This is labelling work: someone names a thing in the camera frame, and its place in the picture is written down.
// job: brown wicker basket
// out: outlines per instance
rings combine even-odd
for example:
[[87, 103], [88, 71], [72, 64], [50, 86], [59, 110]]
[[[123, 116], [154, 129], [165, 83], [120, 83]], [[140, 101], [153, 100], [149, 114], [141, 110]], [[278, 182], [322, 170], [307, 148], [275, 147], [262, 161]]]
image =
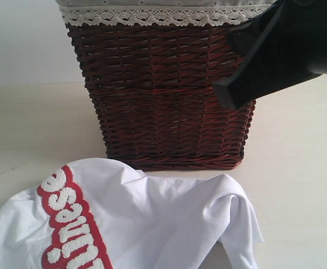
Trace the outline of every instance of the brown wicker basket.
[[72, 38], [107, 147], [136, 169], [235, 168], [255, 102], [222, 108], [211, 83], [242, 62], [212, 26], [72, 26]]

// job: white wall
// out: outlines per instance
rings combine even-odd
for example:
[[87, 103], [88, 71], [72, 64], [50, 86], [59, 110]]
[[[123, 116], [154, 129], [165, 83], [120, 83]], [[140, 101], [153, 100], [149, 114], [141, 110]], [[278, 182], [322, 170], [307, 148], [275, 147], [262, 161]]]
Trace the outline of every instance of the white wall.
[[55, 0], [0, 0], [0, 84], [82, 81]]

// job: black object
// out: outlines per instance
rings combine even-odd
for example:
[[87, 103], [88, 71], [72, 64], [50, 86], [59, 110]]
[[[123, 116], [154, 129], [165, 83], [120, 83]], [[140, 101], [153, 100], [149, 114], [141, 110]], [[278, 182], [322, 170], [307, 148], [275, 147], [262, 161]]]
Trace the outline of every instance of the black object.
[[232, 50], [245, 56], [237, 72], [213, 83], [224, 107], [327, 74], [327, 0], [278, 0], [260, 16], [228, 34]]

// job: white lace edging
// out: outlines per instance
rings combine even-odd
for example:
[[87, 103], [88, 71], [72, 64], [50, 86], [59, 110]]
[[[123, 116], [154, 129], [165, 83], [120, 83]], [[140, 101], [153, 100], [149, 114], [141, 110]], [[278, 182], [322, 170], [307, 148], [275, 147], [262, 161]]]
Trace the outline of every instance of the white lace edging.
[[264, 12], [270, 5], [259, 6], [222, 6], [222, 7], [138, 7], [138, 6], [109, 6], [109, 7], [63, 7], [60, 11], [65, 23], [74, 26], [88, 25], [117, 25], [149, 26], [158, 24], [168, 26], [221, 26], [240, 24]]

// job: white t-shirt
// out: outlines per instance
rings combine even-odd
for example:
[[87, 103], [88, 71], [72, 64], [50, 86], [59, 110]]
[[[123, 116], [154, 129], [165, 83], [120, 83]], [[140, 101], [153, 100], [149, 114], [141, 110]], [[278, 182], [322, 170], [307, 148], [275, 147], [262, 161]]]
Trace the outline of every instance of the white t-shirt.
[[114, 160], [59, 169], [0, 209], [0, 269], [197, 269], [220, 241], [257, 268], [254, 209], [231, 177], [149, 177]]

